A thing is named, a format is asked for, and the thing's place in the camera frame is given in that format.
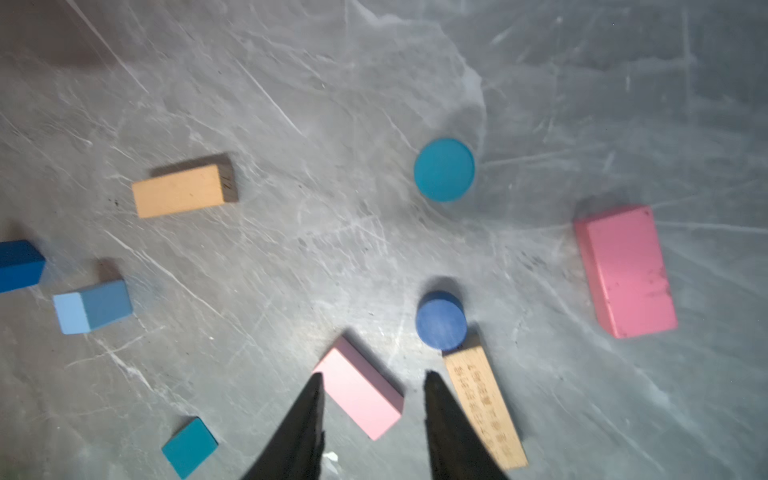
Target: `rectangular block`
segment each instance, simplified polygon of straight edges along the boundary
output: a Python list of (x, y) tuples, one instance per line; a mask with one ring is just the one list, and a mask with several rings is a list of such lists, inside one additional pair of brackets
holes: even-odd
[(0, 293), (40, 283), (45, 258), (27, 240), (0, 243)]
[(232, 168), (218, 164), (136, 182), (133, 190), (140, 218), (178, 214), (237, 201)]
[(65, 335), (89, 333), (133, 313), (123, 280), (54, 295), (53, 304)]
[(202, 420), (195, 419), (163, 447), (163, 455), (182, 480), (190, 476), (219, 444)]
[(502, 470), (528, 466), (515, 424), (504, 404), (485, 351), (475, 345), (443, 357), (459, 403)]
[(574, 222), (600, 325), (616, 338), (677, 328), (650, 207), (634, 205)]
[(402, 395), (344, 337), (314, 372), (323, 374), (326, 393), (372, 440), (400, 420)]

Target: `yellow wooden block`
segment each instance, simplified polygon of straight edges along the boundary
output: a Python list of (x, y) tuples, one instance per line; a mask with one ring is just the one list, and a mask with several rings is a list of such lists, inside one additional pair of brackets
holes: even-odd
[(469, 423), (502, 470), (528, 466), (502, 392), (478, 339), (443, 357)]
[(178, 214), (237, 201), (232, 167), (211, 164), (136, 182), (140, 218)]

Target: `marble floor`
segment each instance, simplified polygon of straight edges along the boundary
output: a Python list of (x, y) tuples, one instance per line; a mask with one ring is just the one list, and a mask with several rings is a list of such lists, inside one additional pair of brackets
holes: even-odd
[[(191, 416), (239, 478), (345, 333), (406, 395), (371, 442), (326, 407), (324, 479), (429, 478), (415, 333), (453, 279), (526, 479), (768, 477), (768, 7), (759, 0), (6, 0), (0, 478), (176, 478)], [(431, 204), (436, 137), (478, 161)], [(131, 183), (229, 161), (240, 202), (139, 220)], [(596, 323), (570, 222), (654, 208), (680, 328)], [(63, 336), (51, 296), (125, 278), (134, 318)]]

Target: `dark pink block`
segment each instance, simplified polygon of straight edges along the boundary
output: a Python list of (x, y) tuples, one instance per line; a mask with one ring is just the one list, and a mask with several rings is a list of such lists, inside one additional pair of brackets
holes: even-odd
[(574, 222), (598, 322), (616, 338), (677, 328), (650, 207), (634, 205)]
[(339, 337), (314, 372), (323, 373), (326, 393), (372, 440), (400, 420), (402, 395), (344, 337)]

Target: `blue circular top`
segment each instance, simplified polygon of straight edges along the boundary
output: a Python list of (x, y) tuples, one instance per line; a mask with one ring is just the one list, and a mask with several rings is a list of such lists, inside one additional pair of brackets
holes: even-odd
[(428, 294), (416, 313), (416, 332), (433, 349), (455, 349), (467, 336), (467, 318), (461, 302), (447, 292)]
[(441, 138), (424, 147), (416, 158), (413, 177), (416, 186), (430, 200), (458, 200), (475, 179), (475, 159), (462, 142)]

